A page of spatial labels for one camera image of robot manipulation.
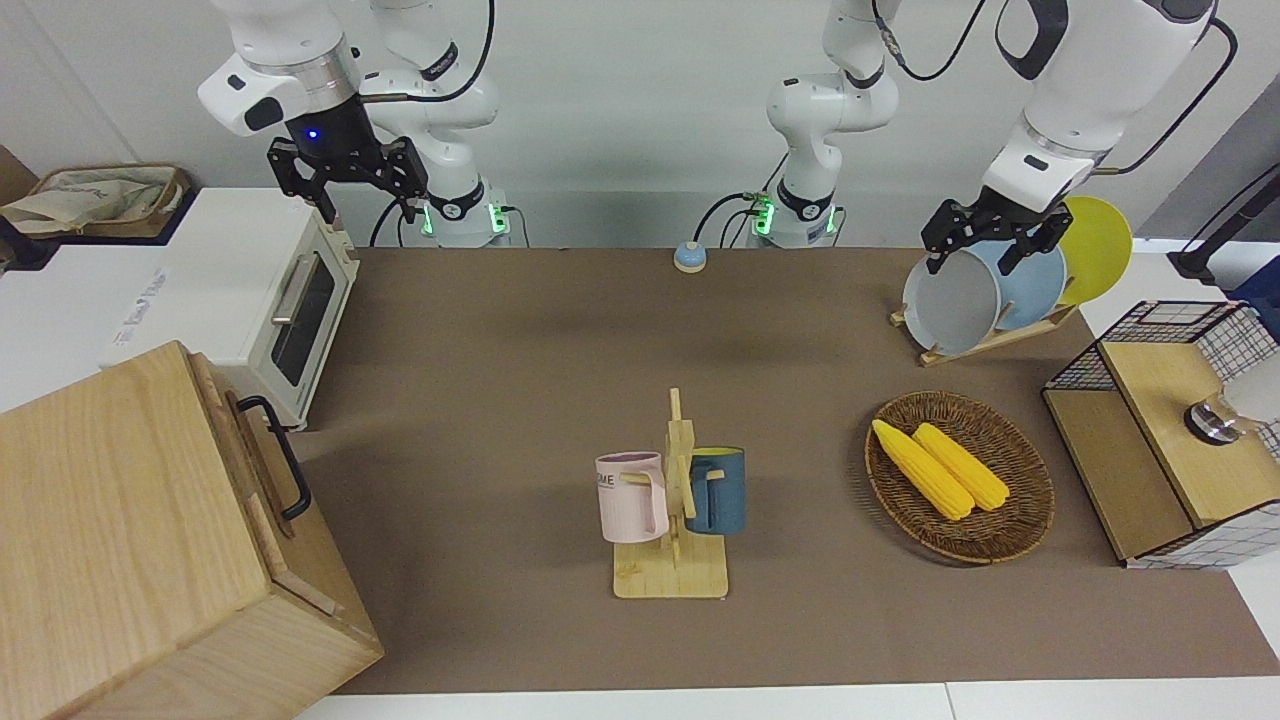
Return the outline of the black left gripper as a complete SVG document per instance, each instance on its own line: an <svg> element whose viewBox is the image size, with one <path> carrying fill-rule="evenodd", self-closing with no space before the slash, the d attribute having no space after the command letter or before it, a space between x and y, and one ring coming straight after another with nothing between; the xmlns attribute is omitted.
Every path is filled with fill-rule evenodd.
<svg viewBox="0 0 1280 720"><path fill-rule="evenodd" d="M1010 241L997 268L1001 275L1011 275L1024 259L1055 250L1073 222L1070 211L1029 209L992 188L982 188L972 209L945 200L922 228L929 254L925 269L936 275L954 252L970 247L979 237Z"/></svg>

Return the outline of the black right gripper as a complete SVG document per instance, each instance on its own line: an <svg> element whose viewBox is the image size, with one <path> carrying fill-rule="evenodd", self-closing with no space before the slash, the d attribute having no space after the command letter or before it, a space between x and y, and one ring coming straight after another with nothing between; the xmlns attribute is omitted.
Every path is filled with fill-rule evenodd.
<svg viewBox="0 0 1280 720"><path fill-rule="evenodd" d="M334 182L383 184L396 199L403 222L411 223L419 202L428 196L429 174L411 137L398 137L381 152L358 95L323 111L285 122L288 138L274 138L268 161L279 190L315 208L325 224L334 224L337 209L326 191Z"/></svg>

